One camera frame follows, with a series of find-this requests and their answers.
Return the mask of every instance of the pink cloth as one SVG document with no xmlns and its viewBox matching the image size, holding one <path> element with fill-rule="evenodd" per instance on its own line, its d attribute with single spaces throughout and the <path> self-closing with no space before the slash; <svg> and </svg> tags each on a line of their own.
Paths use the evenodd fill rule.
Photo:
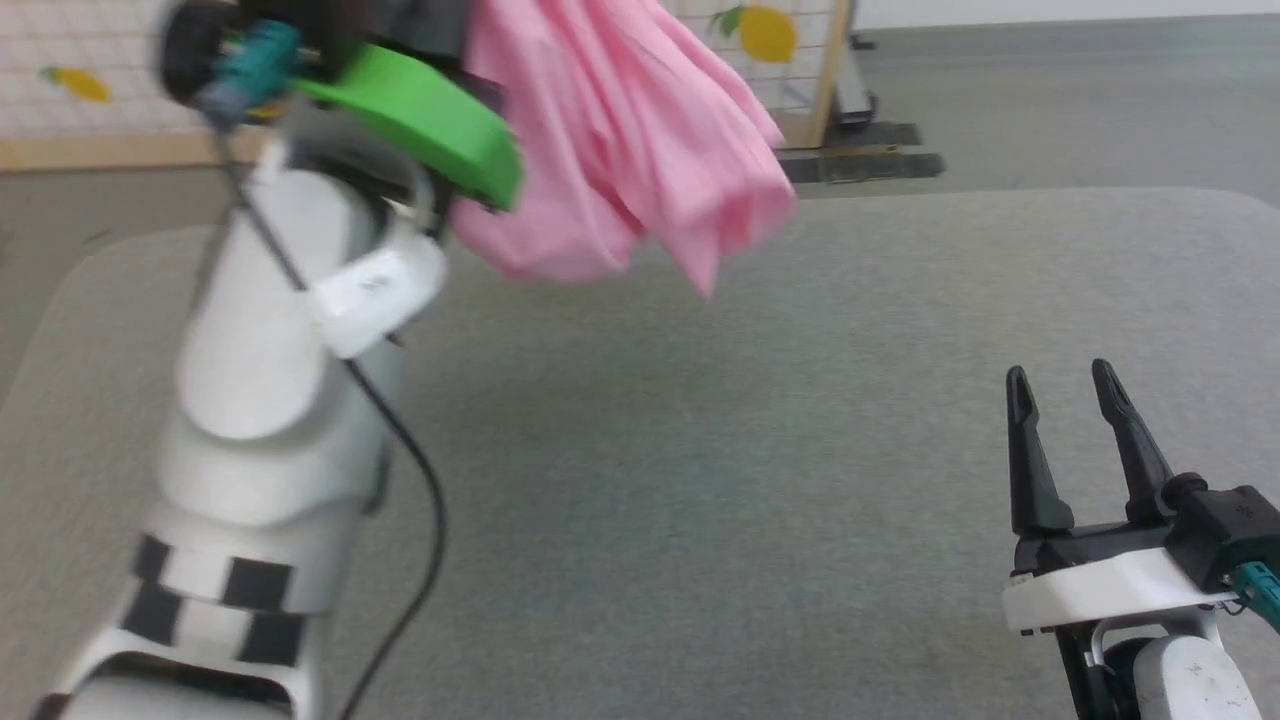
<svg viewBox="0 0 1280 720">
<path fill-rule="evenodd" d="M 503 86 L 526 181 L 513 213 L 453 224 L 508 277 L 617 275 L 652 234 L 710 295 L 795 202 L 777 126 L 657 0 L 480 0 L 467 64 Z"/>
</svg>

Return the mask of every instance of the green leaf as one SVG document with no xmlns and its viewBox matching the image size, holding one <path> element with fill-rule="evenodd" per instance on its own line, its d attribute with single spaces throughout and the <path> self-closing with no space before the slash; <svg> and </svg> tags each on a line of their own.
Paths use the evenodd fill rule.
<svg viewBox="0 0 1280 720">
<path fill-rule="evenodd" d="M 737 32 L 737 26 L 742 24 L 742 10 L 745 9 L 739 5 L 732 10 L 724 10 L 724 17 L 721 19 L 721 32 L 724 33 L 724 37 L 733 37 L 733 33 Z"/>
</svg>

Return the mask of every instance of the gray felt surface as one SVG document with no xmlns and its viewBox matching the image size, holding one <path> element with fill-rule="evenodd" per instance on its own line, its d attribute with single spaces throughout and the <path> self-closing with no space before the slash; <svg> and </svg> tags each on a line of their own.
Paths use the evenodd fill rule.
<svg viewBox="0 0 1280 720">
<path fill-rule="evenodd" d="M 87 260 L 0 409 L 3 717 L 125 571 L 206 236 Z M 1083 523 L 1123 515 L 1097 355 L 1175 468 L 1280 500 L 1277 240 L 1280 211 L 1211 191 L 809 201 L 709 305 L 655 254 L 559 288 L 454 252 L 401 402 L 453 546 L 364 717 L 1070 717 L 1052 641 L 1001 612 L 1004 373 L 1027 365 Z M 417 580 L 422 502 L 401 462 L 335 696 Z M 1280 638 L 1225 635 L 1280 715 Z"/>
</svg>

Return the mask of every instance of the black tape stripe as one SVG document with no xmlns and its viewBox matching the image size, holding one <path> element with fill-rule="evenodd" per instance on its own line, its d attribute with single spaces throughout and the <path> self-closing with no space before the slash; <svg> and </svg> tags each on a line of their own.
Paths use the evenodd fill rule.
<svg viewBox="0 0 1280 720">
<path fill-rule="evenodd" d="M 159 583 L 170 550 L 169 543 L 161 542 L 155 536 L 143 534 L 133 556 L 133 577 L 145 583 Z"/>
<path fill-rule="evenodd" d="M 120 629 L 154 643 L 173 647 L 173 634 L 178 626 L 180 610 L 182 597 L 157 584 L 143 583 L 133 596 L 133 603 L 124 615 Z"/>
<path fill-rule="evenodd" d="M 306 624 L 303 615 L 255 615 L 237 660 L 259 665 L 297 666 Z"/>
<path fill-rule="evenodd" d="M 280 612 L 289 592 L 293 568 L 261 560 L 232 559 L 221 603 L 260 612 Z"/>
</svg>

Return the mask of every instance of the lemon decoration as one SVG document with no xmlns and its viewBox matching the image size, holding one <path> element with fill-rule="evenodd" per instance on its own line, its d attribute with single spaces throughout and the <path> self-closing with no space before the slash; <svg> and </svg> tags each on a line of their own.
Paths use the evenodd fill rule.
<svg viewBox="0 0 1280 720">
<path fill-rule="evenodd" d="M 260 122 L 274 120 L 283 114 L 284 114 L 284 102 L 282 102 L 280 100 L 268 101 L 265 105 L 260 105 L 248 111 L 250 118 Z"/>
<path fill-rule="evenodd" d="M 111 91 L 88 70 L 50 67 L 40 70 L 40 76 L 54 85 L 67 88 L 68 92 L 81 100 L 90 102 L 111 101 Z"/>
<path fill-rule="evenodd" d="M 742 50 L 760 63 L 790 63 L 796 50 L 796 26 L 786 13 L 759 5 L 739 5 L 712 15 L 709 29 L 724 37 L 737 32 Z"/>
</svg>

